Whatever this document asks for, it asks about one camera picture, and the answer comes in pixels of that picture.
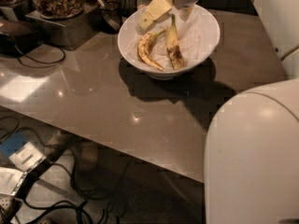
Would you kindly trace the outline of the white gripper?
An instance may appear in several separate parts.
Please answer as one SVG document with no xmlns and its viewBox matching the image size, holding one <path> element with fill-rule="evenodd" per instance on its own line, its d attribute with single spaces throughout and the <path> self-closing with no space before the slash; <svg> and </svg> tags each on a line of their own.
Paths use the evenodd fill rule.
<svg viewBox="0 0 299 224">
<path fill-rule="evenodd" d="M 199 0 L 152 0 L 141 13 L 138 20 L 138 27 L 142 31 L 147 31 L 153 23 L 168 13 L 172 6 L 180 8 L 180 17 L 189 17 L 193 11 L 194 4 Z"/>
</svg>

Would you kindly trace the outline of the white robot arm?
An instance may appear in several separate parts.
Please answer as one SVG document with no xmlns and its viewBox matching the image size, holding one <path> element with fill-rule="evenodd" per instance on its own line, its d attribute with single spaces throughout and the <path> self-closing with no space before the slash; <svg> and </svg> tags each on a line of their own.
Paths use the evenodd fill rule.
<svg viewBox="0 0 299 224">
<path fill-rule="evenodd" d="M 285 73 L 228 100 L 204 156 L 204 224 L 299 222 L 299 0 L 250 0 Z"/>
</svg>

